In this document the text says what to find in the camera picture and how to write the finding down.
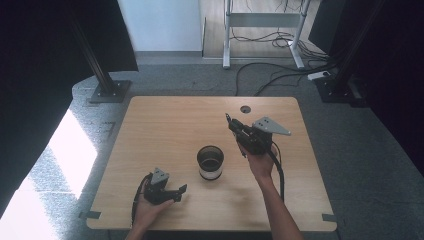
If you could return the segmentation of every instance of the person's right hand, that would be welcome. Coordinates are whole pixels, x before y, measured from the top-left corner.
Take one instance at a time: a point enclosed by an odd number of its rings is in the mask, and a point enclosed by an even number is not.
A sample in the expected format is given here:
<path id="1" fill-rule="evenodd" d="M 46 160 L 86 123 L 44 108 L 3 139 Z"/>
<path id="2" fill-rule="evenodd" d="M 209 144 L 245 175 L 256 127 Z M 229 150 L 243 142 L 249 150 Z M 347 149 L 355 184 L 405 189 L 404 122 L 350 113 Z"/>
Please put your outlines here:
<path id="1" fill-rule="evenodd" d="M 256 181 L 262 181 L 264 179 L 271 179 L 272 167 L 274 166 L 274 161 L 269 156 L 268 153 L 263 155 L 252 155 L 247 151 L 240 143 L 237 143 L 244 153 L 246 153 L 247 159 L 249 160 L 250 170 L 255 176 Z M 276 155 L 276 149 L 274 146 L 271 148 L 274 155 Z"/>

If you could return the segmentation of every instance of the cylindrical container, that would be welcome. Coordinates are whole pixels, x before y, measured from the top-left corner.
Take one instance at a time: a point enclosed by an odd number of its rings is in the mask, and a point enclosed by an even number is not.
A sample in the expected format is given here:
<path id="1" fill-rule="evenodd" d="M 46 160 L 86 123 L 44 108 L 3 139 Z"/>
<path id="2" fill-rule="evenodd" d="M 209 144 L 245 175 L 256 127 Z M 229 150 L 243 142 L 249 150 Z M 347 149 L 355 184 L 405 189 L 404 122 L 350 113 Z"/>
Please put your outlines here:
<path id="1" fill-rule="evenodd" d="M 199 173 L 206 180 L 215 180 L 222 174 L 224 153 L 216 146 L 205 146 L 197 153 Z"/>

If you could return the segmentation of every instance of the black tape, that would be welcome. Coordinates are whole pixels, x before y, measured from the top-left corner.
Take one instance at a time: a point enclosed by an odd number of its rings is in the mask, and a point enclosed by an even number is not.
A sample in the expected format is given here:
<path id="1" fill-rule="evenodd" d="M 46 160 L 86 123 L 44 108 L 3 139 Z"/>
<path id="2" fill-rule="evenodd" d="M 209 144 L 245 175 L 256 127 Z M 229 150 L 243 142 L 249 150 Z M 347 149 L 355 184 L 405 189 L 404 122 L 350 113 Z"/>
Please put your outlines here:
<path id="1" fill-rule="evenodd" d="M 326 222 L 337 222 L 337 217 L 331 214 L 322 214 L 322 220 Z"/>
<path id="2" fill-rule="evenodd" d="M 87 218 L 99 219 L 101 214 L 102 214 L 101 212 L 95 212 L 95 211 L 80 212 L 78 217 L 81 219 L 87 219 Z"/>

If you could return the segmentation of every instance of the gray carpet floor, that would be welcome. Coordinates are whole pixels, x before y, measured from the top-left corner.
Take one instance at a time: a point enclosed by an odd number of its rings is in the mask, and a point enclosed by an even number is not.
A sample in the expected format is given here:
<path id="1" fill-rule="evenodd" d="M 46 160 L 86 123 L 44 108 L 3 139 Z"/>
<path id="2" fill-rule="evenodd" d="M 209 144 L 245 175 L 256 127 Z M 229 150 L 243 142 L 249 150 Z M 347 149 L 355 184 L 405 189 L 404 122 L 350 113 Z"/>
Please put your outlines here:
<path id="1" fill-rule="evenodd" d="M 66 174 L 49 146 L 12 200 L 31 204 L 15 208 L 11 204 L 10 221 L 38 229 L 30 235 L 33 239 L 125 238 L 124 230 L 89 229 L 79 214 L 90 210 L 131 97 L 233 96 L 237 70 L 242 66 L 235 63 L 231 69 L 223 70 L 214 61 L 159 63 L 141 61 L 139 72 L 111 73 L 114 80 L 132 81 L 123 103 L 88 103 L 97 86 L 94 77 L 74 86 L 69 109 L 97 151 L 84 188 L 78 197 L 72 194 Z M 273 72 L 280 70 L 267 65 L 247 67 L 240 74 L 239 95 L 252 96 Z M 266 88 L 261 96 L 291 96 L 298 100 L 337 217 L 337 232 L 307 232 L 305 238 L 424 239 L 424 179 L 394 137 L 369 108 L 322 103 L 314 83 L 306 77 L 296 87 L 287 86 L 296 85 L 298 78 L 284 78 Z M 68 143 L 70 147 L 76 144 L 72 139 Z M 75 174 L 81 177 L 82 170 L 78 171 Z M 150 239 L 270 238 L 261 233 L 151 234 Z"/>

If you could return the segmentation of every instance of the human arm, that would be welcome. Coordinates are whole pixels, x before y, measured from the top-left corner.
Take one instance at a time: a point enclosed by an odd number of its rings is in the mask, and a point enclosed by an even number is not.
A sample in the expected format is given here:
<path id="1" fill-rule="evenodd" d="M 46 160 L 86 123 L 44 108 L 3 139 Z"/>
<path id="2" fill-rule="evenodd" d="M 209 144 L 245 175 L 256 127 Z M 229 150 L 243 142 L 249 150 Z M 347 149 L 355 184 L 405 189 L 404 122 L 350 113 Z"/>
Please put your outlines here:
<path id="1" fill-rule="evenodd" d="M 303 239 L 293 217 L 275 188 L 271 177 L 274 165 L 271 157 L 268 154 L 252 155 L 243 146 L 240 144 L 239 146 L 246 153 L 250 169 L 262 191 L 273 240 Z"/>
<path id="2" fill-rule="evenodd" d="M 134 223 L 131 230 L 128 232 L 126 240 L 141 240 L 147 229 L 156 220 L 157 216 L 174 203 L 174 200 L 171 199 L 159 205 L 151 204 L 143 195 L 147 183 L 148 180 L 142 186 Z"/>

